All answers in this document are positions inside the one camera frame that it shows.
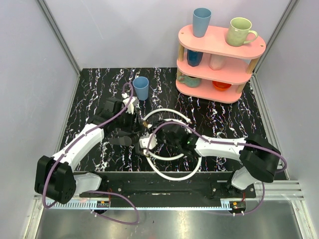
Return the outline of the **black spray gun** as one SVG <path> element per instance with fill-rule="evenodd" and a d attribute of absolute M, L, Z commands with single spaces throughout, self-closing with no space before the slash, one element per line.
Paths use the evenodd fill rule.
<path fill-rule="evenodd" d="M 108 142 L 112 145 L 133 146 L 137 155 L 143 155 L 145 148 L 140 143 L 140 139 L 148 133 L 146 121 L 135 119 L 126 124 L 119 124 L 114 128 L 117 134 L 109 137 Z"/>

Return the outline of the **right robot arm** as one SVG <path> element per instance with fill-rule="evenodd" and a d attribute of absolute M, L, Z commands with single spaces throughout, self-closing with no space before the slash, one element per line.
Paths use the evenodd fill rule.
<path fill-rule="evenodd" d="M 234 198 L 257 181 L 272 183 L 281 158 L 280 151 L 258 135 L 234 139 L 212 138 L 174 121 L 157 126 L 154 135 L 158 142 L 177 148 L 187 157 L 214 156 L 241 162 L 243 167 L 235 170 L 226 185 L 228 195 Z"/>

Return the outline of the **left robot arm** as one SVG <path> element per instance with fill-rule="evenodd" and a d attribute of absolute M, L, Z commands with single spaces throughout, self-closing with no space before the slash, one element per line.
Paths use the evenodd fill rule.
<path fill-rule="evenodd" d="M 121 101 L 107 99 L 68 145 L 51 157 L 42 156 L 37 162 L 35 192 L 61 204 L 87 191 L 103 197 L 108 185 L 98 173 L 74 175 L 74 171 L 84 156 L 115 129 L 118 129 L 118 136 L 110 138 L 110 144 L 131 146 L 139 141 L 137 102 L 137 97 L 127 96 Z"/>

